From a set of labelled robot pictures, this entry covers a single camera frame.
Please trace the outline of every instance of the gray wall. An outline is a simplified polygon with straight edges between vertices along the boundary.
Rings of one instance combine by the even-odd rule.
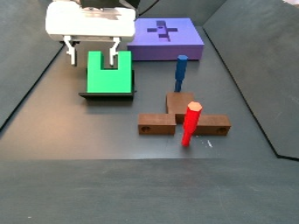
[[[45,30],[51,0],[0,0],[0,128],[62,45]]]
[[[142,12],[155,0],[142,0]],[[142,18],[192,18],[196,25],[204,25],[228,0],[161,0]]]
[[[299,158],[298,21],[299,10],[281,0],[229,0],[204,26],[277,153],[293,158]]]

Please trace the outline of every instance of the green block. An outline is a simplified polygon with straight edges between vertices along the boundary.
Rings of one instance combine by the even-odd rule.
[[[118,52],[118,69],[105,68],[105,56],[102,52],[89,52],[89,93],[129,94],[131,91],[131,52]]]

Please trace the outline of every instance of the red peg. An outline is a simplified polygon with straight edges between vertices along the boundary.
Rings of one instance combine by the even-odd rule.
[[[197,129],[201,115],[202,115],[202,105],[197,101],[193,101],[189,104],[185,121],[184,121],[182,146],[185,147],[190,146],[193,132]]]

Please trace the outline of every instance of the brown block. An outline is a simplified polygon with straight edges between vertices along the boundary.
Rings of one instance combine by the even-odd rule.
[[[190,102],[194,102],[193,93],[169,93],[166,96],[166,112],[175,115],[177,123],[184,123]]]
[[[226,115],[201,115],[196,136],[226,136],[230,132],[230,119]]]
[[[175,125],[175,115],[141,114],[138,117],[141,135],[174,135]]]

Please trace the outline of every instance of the purple block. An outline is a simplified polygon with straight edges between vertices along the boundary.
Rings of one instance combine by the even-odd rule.
[[[180,55],[200,60],[204,45],[190,18],[139,18],[127,50],[134,60],[178,60]]]

